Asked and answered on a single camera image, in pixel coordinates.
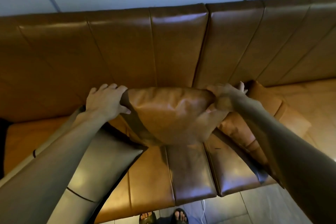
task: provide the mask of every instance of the slipper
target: slipper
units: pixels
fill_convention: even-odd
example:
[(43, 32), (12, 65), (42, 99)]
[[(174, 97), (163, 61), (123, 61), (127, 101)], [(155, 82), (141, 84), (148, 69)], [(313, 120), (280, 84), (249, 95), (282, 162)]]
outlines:
[(139, 215), (139, 224), (155, 224), (156, 223), (156, 215), (154, 212), (151, 212), (152, 215), (147, 218), (141, 219), (141, 215)]
[[(175, 217), (175, 213), (176, 213), (176, 212), (183, 212), (184, 216), (187, 217), (187, 222), (185, 222), (185, 221), (181, 221), (181, 220), (176, 220), (176, 217)], [(173, 216), (172, 216), (172, 218), (171, 218), (171, 222), (170, 222), (170, 223), (171, 223), (171, 224), (188, 224), (188, 223), (189, 223), (189, 218), (188, 218), (186, 212), (185, 212), (183, 209), (181, 209), (181, 208), (177, 208), (177, 209), (175, 209), (175, 211), (174, 211), (174, 213), (173, 213)]]

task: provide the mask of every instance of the forearm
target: forearm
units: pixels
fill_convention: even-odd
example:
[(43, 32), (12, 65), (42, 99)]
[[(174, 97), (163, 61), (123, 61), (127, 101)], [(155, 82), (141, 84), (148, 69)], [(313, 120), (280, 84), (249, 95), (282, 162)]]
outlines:
[(314, 223), (336, 221), (336, 163), (274, 119), (247, 97), (233, 99), (255, 135), (271, 168)]
[(79, 114), (69, 132), (4, 184), (0, 188), (2, 223), (45, 224), (104, 122), (95, 112)]

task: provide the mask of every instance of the toe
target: toe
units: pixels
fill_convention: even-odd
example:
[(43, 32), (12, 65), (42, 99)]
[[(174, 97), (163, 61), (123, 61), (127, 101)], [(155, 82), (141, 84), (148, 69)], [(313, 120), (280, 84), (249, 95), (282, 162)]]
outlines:
[(176, 220), (179, 220), (179, 217), (180, 217), (180, 213), (178, 211), (175, 212), (175, 218)]

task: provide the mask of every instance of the hand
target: hand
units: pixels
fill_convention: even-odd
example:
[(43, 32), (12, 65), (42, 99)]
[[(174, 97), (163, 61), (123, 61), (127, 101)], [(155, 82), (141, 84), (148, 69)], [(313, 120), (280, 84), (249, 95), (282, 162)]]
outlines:
[(131, 111), (120, 105), (121, 95), (127, 90), (125, 86), (103, 84), (99, 90), (92, 88), (86, 99), (86, 111), (102, 117), (105, 122), (114, 119), (120, 113), (130, 114)]
[(237, 89), (227, 83), (225, 85), (217, 84), (207, 86), (207, 90), (216, 96), (215, 103), (208, 107), (207, 112), (213, 112), (214, 110), (232, 112), (232, 100), (246, 97), (245, 94), (247, 92), (247, 90), (244, 90), (244, 84), (242, 82), (239, 83)]

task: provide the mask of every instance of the person's left hand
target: person's left hand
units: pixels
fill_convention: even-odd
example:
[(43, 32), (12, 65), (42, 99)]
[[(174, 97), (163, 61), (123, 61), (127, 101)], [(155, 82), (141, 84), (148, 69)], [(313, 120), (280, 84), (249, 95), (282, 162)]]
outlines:
[(114, 119), (120, 113), (130, 114), (131, 111), (120, 105), (121, 95), (127, 90), (126, 86), (103, 84), (99, 90), (92, 88), (86, 99), (86, 111), (101, 116), (105, 122)]

